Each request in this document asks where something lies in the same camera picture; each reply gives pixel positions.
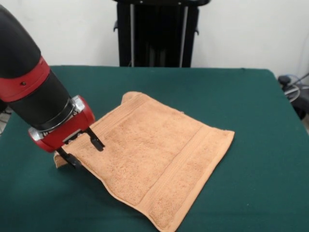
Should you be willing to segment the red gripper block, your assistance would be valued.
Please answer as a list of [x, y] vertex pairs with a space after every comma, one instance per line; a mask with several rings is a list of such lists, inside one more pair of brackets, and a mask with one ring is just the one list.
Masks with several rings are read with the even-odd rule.
[[57, 151], [70, 166], [80, 169], [81, 162], [62, 148], [66, 141], [71, 140], [77, 133], [85, 131], [98, 151], [103, 151], [105, 145], [90, 128], [95, 122], [95, 116], [85, 99], [77, 95], [72, 98], [72, 103], [73, 112], [61, 125], [48, 131], [38, 131], [31, 127], [28, 129], [28, 134], [38, 147], [47, 152]]

